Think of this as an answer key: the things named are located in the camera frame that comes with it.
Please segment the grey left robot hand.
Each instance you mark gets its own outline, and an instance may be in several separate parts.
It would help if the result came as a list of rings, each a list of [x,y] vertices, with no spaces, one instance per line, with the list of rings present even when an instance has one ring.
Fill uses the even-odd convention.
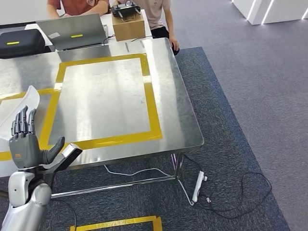
[[[9,139],[9,148],[12,160],[18,169],[33,168],[39,165],[52,163],[64,146],[65,138],[59,137],[52,148],[40,149],[35,129],[36,109],[26,115],[26,105],[12,121]]]

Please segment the person's hand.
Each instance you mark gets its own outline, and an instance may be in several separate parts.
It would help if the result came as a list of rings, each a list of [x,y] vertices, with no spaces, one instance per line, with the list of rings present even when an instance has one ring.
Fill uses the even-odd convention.
[[[174,37],[174,36],[169,36],[169,41],[171,43],[171,46],[174,52],[174,55],[177,55],[180,51],[180,46],[178,41]]]

